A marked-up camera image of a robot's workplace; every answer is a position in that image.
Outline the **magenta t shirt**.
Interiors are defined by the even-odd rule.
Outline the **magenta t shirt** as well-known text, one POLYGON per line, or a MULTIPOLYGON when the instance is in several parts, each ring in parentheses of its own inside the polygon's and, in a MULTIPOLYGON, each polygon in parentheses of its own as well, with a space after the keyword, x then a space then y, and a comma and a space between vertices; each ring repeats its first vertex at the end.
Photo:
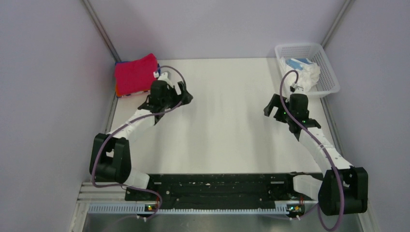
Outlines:
POLYGON ((157 58, 152 53, 138 60, 117 62, 114 70, 116 96, 120 98, 150 90, 158 67, 157 58))

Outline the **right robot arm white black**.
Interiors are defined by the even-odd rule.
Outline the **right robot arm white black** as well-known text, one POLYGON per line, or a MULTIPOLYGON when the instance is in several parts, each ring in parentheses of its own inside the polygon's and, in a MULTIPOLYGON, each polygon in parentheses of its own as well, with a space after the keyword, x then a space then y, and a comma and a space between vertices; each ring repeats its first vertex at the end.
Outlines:
POLYGON ((316 196, 322 212, 327 216, 359 214, 367 211, 368 173, 363 167, 355 167, 345 160, 325 137, 317 120, 309 117, 308 97, 291 94, 281 97, 274 94, 264 108, 264 115, 289 126, 289 131, 302 144, 323 174, 323 181, 316 196))

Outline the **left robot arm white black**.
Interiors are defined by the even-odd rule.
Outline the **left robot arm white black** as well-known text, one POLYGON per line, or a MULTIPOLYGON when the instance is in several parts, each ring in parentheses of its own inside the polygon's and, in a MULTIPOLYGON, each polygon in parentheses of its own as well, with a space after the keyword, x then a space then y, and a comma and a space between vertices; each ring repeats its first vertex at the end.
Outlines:
POLYGON ((95 187, 99 187, 96 180, 101 179, 108 181, 106 187, 136 189, 144 200, 154 196, 155 187, 149 183, 150 176, 132 166, 130 144, 155 126, 166 113, 193 100, 184 80, 177 85, 180 93, 169 81, 154 81, 146 100, 128 120, 108 134, 99 133, 95 136, 89 166, 95 187))

